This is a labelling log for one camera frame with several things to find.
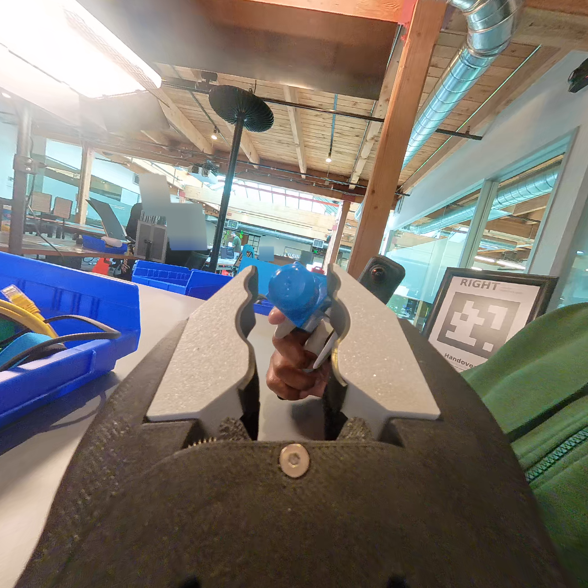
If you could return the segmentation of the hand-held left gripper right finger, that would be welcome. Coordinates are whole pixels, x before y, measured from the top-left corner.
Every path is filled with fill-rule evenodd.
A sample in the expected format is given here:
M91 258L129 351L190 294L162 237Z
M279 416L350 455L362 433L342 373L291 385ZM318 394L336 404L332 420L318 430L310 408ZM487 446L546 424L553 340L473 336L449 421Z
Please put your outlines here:
M359 279L329 266L330 321L337 340L324 393L325 438L360 419L379 439L391 419L437 420L440 409L396 314L387 307L405 272L368 263Z

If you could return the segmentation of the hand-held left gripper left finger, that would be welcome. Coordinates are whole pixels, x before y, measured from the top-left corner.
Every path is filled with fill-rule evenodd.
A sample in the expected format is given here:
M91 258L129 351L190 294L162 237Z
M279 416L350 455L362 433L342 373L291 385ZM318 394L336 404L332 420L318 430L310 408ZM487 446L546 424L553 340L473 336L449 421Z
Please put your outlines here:
M254 347L258 271L251 266L192 313L160 381L148 422L196 420L207 436L226 418L259 432L260 391Z

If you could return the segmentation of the blue plastic block with knob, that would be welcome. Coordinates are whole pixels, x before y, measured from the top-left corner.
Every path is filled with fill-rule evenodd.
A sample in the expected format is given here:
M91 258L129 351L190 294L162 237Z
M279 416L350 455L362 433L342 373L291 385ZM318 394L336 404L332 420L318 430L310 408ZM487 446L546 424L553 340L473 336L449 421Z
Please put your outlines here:
M269 279L267 298L294 327L311 333L332 304L327 277L299 262L279 267Z

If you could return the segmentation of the large blue plastic bin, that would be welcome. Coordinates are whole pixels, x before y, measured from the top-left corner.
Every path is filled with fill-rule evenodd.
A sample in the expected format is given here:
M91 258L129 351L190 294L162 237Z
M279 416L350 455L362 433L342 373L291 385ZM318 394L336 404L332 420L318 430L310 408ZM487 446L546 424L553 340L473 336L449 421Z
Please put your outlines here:
M14 285L51 319L83 316L121 333L113 341L65 342L66 350L1 372L1 427L115 368L138 348L138 287L93 273L1 253L1 288Z

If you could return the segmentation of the person's right hand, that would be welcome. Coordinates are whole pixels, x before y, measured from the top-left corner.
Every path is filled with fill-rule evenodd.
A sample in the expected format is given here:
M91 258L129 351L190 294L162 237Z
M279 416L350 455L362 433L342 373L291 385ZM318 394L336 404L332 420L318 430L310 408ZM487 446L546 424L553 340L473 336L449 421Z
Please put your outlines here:
M317 356L305 349L309 337L309 333L294 328L283 337L272 338L275 350L270 358L266 384L285 401L300 401L311 396L320 398L327 387L330 362L324 361L313 369Z

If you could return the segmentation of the light blue foam piece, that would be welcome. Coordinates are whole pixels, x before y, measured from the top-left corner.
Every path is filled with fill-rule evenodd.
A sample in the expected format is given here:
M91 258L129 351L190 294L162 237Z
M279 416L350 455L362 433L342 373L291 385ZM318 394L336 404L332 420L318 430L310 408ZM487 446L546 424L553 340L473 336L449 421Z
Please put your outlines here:
M1 364L5 364L14 357L30 351L32 348L47 342L53 342L54 338L46 334L26 332L1 342Z

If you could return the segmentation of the wooden table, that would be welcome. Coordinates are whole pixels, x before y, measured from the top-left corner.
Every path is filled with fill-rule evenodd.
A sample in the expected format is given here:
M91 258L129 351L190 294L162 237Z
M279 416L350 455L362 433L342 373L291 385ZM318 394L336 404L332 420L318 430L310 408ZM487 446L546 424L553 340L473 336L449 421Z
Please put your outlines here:
M117 254L112 251L99 252L77 245L76 242L72 240L43 239L42 237L33 235L23 236L21 255L136 260L136 257L130 254Z

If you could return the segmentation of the person's green jacket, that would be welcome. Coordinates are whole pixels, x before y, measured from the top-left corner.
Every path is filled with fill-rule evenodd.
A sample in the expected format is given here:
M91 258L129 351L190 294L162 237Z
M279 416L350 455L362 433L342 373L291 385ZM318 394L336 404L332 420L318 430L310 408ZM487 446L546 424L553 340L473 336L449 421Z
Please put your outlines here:
M540 427L511 447L563 566L587 587L587 423Z

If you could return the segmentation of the black metal stand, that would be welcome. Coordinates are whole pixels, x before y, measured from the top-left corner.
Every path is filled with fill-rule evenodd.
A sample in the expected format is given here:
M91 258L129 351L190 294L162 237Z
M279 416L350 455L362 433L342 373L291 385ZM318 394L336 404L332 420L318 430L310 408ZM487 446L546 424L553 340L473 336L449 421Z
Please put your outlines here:
M13 190L11 224L9 232L9 253L23 254L23 236L26 217L26 188L32 148L32 110L29 102L17 102L18 132L17 148L13 158Z

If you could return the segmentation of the slim wooden post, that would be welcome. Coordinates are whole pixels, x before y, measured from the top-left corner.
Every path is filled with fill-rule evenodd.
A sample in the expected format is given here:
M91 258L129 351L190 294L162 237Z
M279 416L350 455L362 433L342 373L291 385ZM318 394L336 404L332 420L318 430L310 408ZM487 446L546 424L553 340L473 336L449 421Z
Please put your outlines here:
M330 236L327 254L325 256L325 269L327 269L330 264L336 263L336 258L337 254L339 253L339 248L341 246L341 240L348 217L350 204L351 203L349 201L342 201L341 205L339 206L339 211L337 213L336 221L334 223L334 228Z

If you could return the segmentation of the wooden support post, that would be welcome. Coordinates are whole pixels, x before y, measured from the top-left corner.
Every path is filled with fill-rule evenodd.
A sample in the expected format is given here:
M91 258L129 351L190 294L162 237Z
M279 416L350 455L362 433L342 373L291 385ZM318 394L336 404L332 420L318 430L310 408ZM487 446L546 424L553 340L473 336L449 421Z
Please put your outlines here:
M446 7L446 1L415 4L348 262L348 273L354 278L379 253Z

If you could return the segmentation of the metal air duct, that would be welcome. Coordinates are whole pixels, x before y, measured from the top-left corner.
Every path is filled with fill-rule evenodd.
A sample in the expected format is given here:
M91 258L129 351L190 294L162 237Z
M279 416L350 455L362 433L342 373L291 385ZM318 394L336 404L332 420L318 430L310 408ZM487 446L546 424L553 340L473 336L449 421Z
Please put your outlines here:
M511 43L523 1L448 1L466 18L466 40L416 116L401 169L404 169Z

